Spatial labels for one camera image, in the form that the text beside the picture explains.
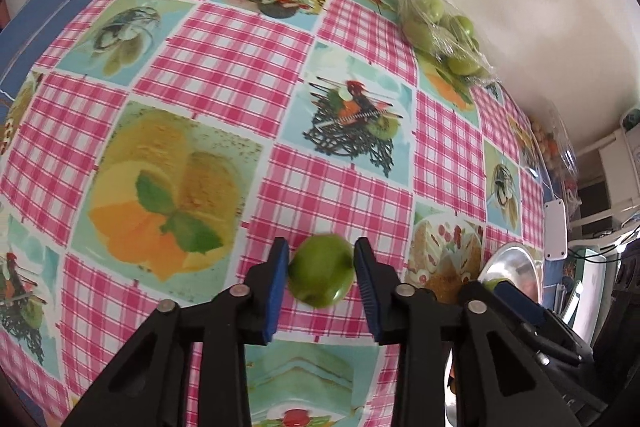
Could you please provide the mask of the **white rectangular device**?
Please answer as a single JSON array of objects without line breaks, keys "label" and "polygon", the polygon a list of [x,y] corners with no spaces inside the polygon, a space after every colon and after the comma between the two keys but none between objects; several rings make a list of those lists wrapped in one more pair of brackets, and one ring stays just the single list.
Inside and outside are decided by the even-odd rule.
[{"label": "white rectangular device", "polygon": [[567,257],[566,209],[562,199],[544,203],[544,259],[564,260]]}]

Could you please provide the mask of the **patterned checkered tablecloth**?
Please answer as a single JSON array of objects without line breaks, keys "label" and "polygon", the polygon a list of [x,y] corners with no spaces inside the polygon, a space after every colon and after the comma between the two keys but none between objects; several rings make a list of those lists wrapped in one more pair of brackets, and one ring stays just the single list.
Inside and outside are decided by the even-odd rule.
[{"label": "patterned checkered tablecloth", "polygon": [[392,0],[30,0],[1,33],[1,366],[58,425],[158,300],[283,237],[448,297],[544,257],[539,130]]}]

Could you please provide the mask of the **silver metal bowl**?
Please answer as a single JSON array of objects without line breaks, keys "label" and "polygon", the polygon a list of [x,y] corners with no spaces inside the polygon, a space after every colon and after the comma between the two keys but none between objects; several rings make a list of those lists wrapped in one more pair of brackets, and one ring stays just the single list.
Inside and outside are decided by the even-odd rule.
[{"label": "silver metal bowl", "polygon": [[[506,277],[530,299],[541,302],[541,279],[538,265],[528,250],[520,243],[501,246],[486,262],[477,280]],[[457,425],[457,399],[454,395],[454,360],[449,352],[445,371],[445,425]]]}]

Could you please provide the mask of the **longan fruits plastic box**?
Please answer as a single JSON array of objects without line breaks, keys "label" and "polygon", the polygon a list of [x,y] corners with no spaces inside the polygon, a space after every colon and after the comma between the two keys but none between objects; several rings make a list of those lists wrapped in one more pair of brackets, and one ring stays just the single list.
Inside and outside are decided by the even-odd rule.
[{"label": "longan fruits plastic box", "polygon": [[537,115],[529,116],[550,186],[555,196],[562,198],[566,209],[573,213],[582,201],[578,195],[578,169],[572,142],[560,113],[547,102]]}]

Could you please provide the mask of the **green plums plastic tray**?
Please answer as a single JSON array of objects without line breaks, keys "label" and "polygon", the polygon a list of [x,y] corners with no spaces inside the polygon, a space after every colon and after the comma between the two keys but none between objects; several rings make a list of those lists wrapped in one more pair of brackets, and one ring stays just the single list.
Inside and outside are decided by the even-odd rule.
[{"label": "green plums plastic tray", "polygon": [[498,81],[474,23],[448,0],[397,0],[397,15],[408,43],[445,79],[480,87]]}]

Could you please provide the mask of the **green mango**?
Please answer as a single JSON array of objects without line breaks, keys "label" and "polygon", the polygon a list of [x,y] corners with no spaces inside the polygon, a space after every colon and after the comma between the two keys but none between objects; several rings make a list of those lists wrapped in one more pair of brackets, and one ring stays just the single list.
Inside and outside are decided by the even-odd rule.
[{"label": "green mango", "polygon": [[308,237],[288,265],[288,290],[314,309],[329,308],[342,300],[354,278],[354,247],[337,234]]},{"label": "green mango", "polygon": [[483,287],[488,291],[494,291],[496,287],[502,282],[510,282],[510,280],[506,277],[495,277],[494,279],[484,281]]}]

